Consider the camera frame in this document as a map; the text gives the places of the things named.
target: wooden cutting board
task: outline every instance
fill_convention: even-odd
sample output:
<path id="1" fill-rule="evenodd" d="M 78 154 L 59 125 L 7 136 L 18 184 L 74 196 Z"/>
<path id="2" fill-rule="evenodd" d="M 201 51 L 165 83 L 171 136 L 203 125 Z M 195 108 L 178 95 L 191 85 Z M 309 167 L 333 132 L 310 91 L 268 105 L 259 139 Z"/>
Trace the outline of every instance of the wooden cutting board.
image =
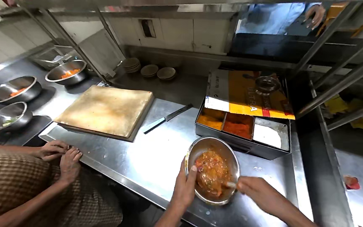
<path id="1" fill-rule="evenodd" d="M 133 133 L 152 100 L 153 94 L 150 91 L 93 85 L 54 121 L 127 138 Z"/>

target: knife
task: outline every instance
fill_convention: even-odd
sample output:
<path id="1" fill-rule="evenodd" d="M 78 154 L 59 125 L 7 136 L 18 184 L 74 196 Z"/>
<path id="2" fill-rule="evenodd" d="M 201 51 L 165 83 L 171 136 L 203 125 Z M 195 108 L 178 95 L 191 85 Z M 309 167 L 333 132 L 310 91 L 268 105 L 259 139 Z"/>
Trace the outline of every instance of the knife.
<path id="1" fill-rule="evenodd" d="M 187 106 L 185 106 L 185 107 L 183 107 L 183 108 L 181 108 L 179 110 L 174 111 L 173 113 L 169 114 L 168 116 L 163 117 L 163 118 L 161 118 L 161 119 L 159 119 L 159 120 L 157 120 L 157 121 L 155 121 L 155 122 L 153 122 L 153 123 L 151 123 L 151 124 L 149 124 L 147 126 L 144 126 L 142 128 L 142 132 L 145 133 L 145 134 L 150 132 L 152 129 L 154 129 L 156 126 L 160 125 L 164 121 L 169 121 L 170 119 L 172 119 L 175 116 L 183 113 L 184 111 L 190 109 L 191 107 L 193 107 L 193 104 L 190 103 Z"/>

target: metal shelf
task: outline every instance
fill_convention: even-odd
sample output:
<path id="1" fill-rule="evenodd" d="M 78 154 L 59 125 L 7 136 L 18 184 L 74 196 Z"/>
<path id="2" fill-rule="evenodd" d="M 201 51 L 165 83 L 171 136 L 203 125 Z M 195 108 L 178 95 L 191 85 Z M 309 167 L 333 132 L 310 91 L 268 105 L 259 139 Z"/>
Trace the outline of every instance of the metal shelf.
<path id="1" fill-rule="evenodd" d="M 362 0 L 350 0 L 351 2 L 363 2 Z M 297 0 L 94 0 L 94 1 L 77 1 L 77 0 L 22 0 L 22 4 L 28 8 L 67 8 L 67 9 L 92 9 L 96 5 L 98 7 L 142 7 L 142 6 L 179 6 L 193 4 L 251 4 L 251 3 L 296 3 Z M 317 0 L 309 0 L 306 2 L 320 2 Z M 325 2 L 338 3 L 342 0 L 328 0 Z"/>

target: white powder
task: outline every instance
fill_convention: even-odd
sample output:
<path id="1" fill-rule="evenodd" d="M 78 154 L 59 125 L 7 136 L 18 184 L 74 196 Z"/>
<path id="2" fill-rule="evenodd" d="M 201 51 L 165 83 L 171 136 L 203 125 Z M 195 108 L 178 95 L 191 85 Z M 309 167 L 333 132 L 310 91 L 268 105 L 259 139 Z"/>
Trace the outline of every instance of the white powder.
<path id="1" fill-rule="evenodd" d="M 281 137 L 274 129 L 255 124 L 253 139 L 274 147 L 281 148 Z"/>

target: hand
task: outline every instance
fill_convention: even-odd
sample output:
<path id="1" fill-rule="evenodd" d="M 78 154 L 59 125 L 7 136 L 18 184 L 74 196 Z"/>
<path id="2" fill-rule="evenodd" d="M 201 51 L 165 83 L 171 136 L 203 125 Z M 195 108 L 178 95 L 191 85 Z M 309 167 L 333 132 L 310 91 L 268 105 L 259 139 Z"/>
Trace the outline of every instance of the hand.
<path id="1" fill-rule="evenodd" d="M 79 152 L 78 148 L 72 147 L 62 157 L 60 162 L 61 176 L 59 181 L 71 184 L 79 175 L 81 165 L 79 159 L 82 153 Z"/>
<path id="2" fill-rule="evenodd" d="M 170 205 L 183 209 L 184 211 L 194 200 L 194 185 L 196 183 L 197 167 L 192 166 L 188 177 L 184 173 L 184 159 L 181 162 L 180 172 L 176 178 L 175 189 L 173 191 Z"/>
<path id="3" fill-rule="evenodd" d="M 68 150 L 68 147 L 68 144 L 60 140 L 54 140 L 46 143 L 43 147 L 38 147 L 38 149 L 33 152 L 33 156 L 39 157 L 44 161 L 49 162 L 65 154 L 65 152 Z"/>
<path id="4" fill-rule="evenodd" d="M 253 199 L 265 212 L 278 218 L 297 208 L 275 188 L 259 177 L 239 177 L 236 188 Z"/>
<path id="5" fill-rule="evenodd" d="M 325 12 L 326 10 L 322 5 L 313 5 L 312 7 L 310 7 L 308 11 L 305 13 L 305 20 L 303 22 L 309 19 L 313 13 L 315 13 L 315 16 L 313 17 L 312 22 L 308 24 L 306 27 L 309 28 L 310 26 L 312 26 L 312 30 L 317 28 L 319 24 L 323 21 Z"/>

